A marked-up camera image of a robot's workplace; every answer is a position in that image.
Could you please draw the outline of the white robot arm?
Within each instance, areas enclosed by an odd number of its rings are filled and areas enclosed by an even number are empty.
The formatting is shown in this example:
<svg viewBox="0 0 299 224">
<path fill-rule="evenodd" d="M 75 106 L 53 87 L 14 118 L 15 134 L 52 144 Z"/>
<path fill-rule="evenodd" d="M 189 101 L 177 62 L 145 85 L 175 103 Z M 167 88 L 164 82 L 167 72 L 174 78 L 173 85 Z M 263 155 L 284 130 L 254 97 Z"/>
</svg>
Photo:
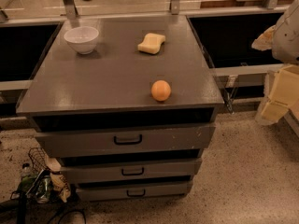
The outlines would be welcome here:
<svg viewBox="0 0 299 224">
<path fill-rule="evenodd" d="M 276 72 L 266 75 L 264 98 L 255 118 L 261 125 L 272 125 L 299 100 L 299 0 L 294 0 L 251 47 L 260 51 L 270 49 L 272 56 L 283 63 Z"/>
</svg>

